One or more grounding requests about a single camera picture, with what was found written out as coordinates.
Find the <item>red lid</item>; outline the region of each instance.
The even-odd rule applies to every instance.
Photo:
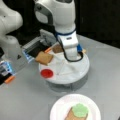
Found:
[[[44,78],[51,78],[53,76],[53,71],[50,69],[41,70],[41,76]]]

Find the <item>white plate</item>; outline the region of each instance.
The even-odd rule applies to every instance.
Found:
[[[65,120],[70,108],[77,103],[88,108],[87,120],[101,120],[100,111],[95,102],[80,94],[69,94],[60,98],[51,109],[50,120]]]
[[[43,69],[50,69],[53,71],[53,77],[45,79],[54,84],[71,84],[81,80],[89,71],[90,63],[86,54],[79,62],[68,63],[63,59],[57,60],[58,58],[54,57],[53,61],[48,64],[48,66],[39,64],[39,71]]]

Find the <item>gray table surface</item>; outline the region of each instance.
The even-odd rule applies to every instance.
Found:
[[[78,36],[90,60],[86,84],[75,93],[90,97],[102,120],[120,116],[120,49]],[[0,120],[49,120],[53,104],[60,98],[49,92],[40,78],[38,64],[31,62],[9,85],[0,86]]]

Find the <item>wall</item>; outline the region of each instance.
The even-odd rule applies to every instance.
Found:
[[[120,48],[120,1],[80,0],[80,34]]]

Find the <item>countertop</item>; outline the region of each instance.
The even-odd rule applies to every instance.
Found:
[[[90,71],[86,84],[75,93],[91,98],[101,120],[120,116],[120,49],[78,36],[87,50]],[[0,120],[49,120],[53,104],[60,98],[44,85],[38,63],[31,62],[10,84],[0,86]]]

